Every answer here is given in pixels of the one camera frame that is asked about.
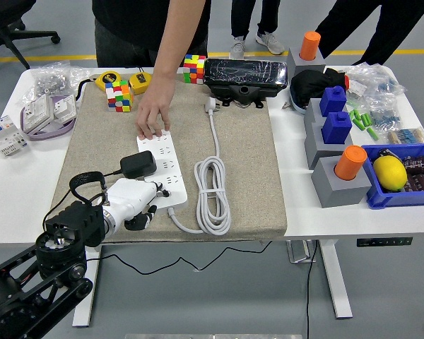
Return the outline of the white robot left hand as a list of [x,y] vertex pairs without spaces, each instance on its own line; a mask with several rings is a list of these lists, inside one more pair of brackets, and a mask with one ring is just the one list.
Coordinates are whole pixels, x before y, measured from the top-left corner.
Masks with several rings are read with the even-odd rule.
[[161,183],[118,179],[107,191],[107,201],[102,205],[105,236],[110,237],[122,225],[130,231],[146,229],[158,209],[152,201],[169,196]]

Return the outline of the person's left hand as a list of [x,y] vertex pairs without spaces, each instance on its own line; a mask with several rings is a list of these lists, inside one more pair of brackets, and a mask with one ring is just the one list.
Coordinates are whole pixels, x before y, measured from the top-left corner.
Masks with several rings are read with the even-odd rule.
[[169,106],[173,92],[148,89],[142,97],[136,115],[135,126],[140,140],[161,136],[170,129]]

